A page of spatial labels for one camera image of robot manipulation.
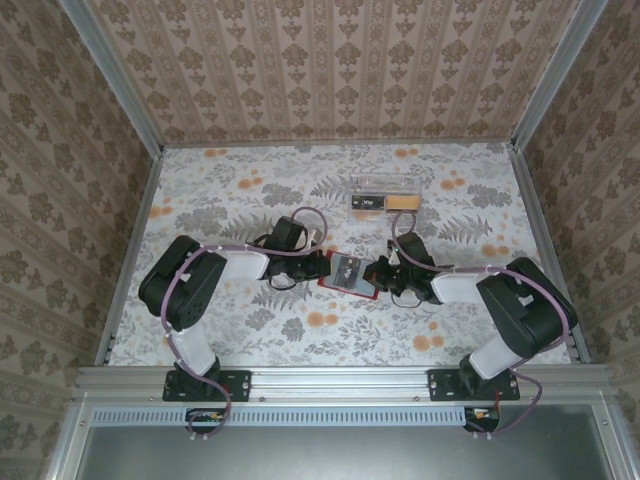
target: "clear plastic box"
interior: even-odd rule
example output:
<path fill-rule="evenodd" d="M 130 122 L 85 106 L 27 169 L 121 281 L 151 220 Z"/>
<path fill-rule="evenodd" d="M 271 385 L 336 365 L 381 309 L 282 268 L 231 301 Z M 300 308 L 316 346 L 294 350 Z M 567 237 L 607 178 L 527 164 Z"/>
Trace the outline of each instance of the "clear plastic box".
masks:
<path fill-rule="evenodd" d="M 349 176 L 349 224 L 387 221 L 399 211 L 417 212 L 422 201 L 419 177 L 400 173 Z"/>

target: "floral wallpaper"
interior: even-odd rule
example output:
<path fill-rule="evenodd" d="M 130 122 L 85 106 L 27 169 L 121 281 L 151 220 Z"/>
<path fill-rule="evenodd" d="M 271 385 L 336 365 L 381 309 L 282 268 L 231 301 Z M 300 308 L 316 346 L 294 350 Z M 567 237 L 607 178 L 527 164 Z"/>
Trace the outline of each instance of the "floral wallpaper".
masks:
<path fill-rule="evenodd" d="M 59 4 L 0 2 L 0 478 L 46 468 L 149 166 Z"/>
<path fill-rule="evenodd" d="M 578 0 L 89 0 L 167 145 L 507 138 Z"/>
<path fill-rule="evenodd" d="M 608 3 L 525 155 L 591 354 L 638 441 L 640 3 Z"/>
<path fill-rule="evenodd" d="M 326 248 L 375 260 L 386 254 L 390 218 L 348 222 L 352 172 L 421 179 L 416 230 L 439 265 L 538 260 L 504 144 L 319 145 L 167 149 L 109 365 L 172 365 L 158 318 L 138 298 L 150 268 L 178 235 L 239 244 L 272 230 L 300 205 L 329 223 Z M 304 212 L 308 228 L 321 228 Z M 415 297 L 400 305 L 415 305 Z M 227 366 L 455 365 L 497 334 L 484 305 L 393 305 L 304 282 L 275 291 L 252 279 L 221 282 L 201 324 Z M 568 363 L 566 347 L 540 355 Z"/>

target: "mounting plate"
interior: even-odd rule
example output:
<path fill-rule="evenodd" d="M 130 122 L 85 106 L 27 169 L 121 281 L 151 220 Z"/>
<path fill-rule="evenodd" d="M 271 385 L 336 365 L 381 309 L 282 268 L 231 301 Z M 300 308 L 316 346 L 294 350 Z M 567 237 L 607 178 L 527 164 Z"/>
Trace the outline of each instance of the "mounting plate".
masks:
<path fill-rule="evenodd" d="M 508 370 L 487 381 L 486 388 L 471 395 L 462 388 L 460 370 L 457 368 L 434 368 L 427 371 L 429 395 L 432 402 L 460 400 L 495 401 L 496 389 L 500 400 L 520 400 L 520 389 L 516 377 Z"/>
<path fill-rule="evenodd" d="M 250 370 L 221 370 L 217 382 L 234 402 L 248 402 L 251 393 Z M 222 393 L 195 380 L 182 370 L 167 372 L 162 400 L 165 402 L 224 402 Z"/>

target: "patterned wall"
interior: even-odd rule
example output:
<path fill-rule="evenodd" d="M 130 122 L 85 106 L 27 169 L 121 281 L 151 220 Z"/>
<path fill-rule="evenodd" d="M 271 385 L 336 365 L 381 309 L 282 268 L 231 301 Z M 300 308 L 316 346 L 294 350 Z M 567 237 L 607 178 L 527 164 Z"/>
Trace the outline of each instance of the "patterned wall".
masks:
<path fill-rule="evenodd" d="M 609 2 L 525 154 L 591 353 L 640 439 L 639 2 Z"/>
<path fill-rule="evenodd" d="M 57 2 L 0 2 L 0 478 L 45 466 L 148 168 Z"/>
<path fill-rule="evenodd" d="M 164 143 L 509 137 L 578 0 L 90 0 Z"/>

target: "floral tablecloth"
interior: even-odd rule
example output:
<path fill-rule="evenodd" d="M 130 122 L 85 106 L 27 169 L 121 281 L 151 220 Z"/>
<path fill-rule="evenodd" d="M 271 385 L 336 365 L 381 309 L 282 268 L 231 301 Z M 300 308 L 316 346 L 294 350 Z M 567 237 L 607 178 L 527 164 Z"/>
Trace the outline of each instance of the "floral tablecloth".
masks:
<path fill-rule="evenodd" d="M 347 222 L 352 172 L 422 179 L 417 231 L 439 264 L 538 259 L 502 144 L 167 150 L 109 364 L 174 361 L 159 320 L 137 290 L 177 235 L 204 244 L 242 243 L 310 205 L 327 216 L 332 250 L 371 259 L 385 253 L 387 225 Z M 300 219 L 320 226 L 312 213 Z M 400 309 L 388 294 L 372 301 L 315 282 L 284 292 L 255 280 L 218 285 L 201 322 L 226 366 L 452 365 L 496 334 L 484 306 Z M 569 357 L 562 346 L 534 362 L 568 363 Z"/>

